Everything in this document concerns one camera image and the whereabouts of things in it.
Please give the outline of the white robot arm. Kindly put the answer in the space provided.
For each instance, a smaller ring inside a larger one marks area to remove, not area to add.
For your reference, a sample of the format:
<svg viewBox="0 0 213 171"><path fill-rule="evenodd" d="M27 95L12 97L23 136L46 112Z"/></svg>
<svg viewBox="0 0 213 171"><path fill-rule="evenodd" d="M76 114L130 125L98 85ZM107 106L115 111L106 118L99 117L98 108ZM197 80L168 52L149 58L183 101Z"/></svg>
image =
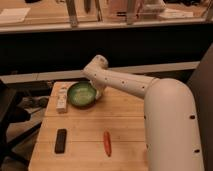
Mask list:
<svg viewBox="0 0 213 171"><path fill-rule="evenodd" d="M109 86L144 100L149 171L205 171L196 104L186 84L112 71L102 55L83 74L98 92Z"/></svg>

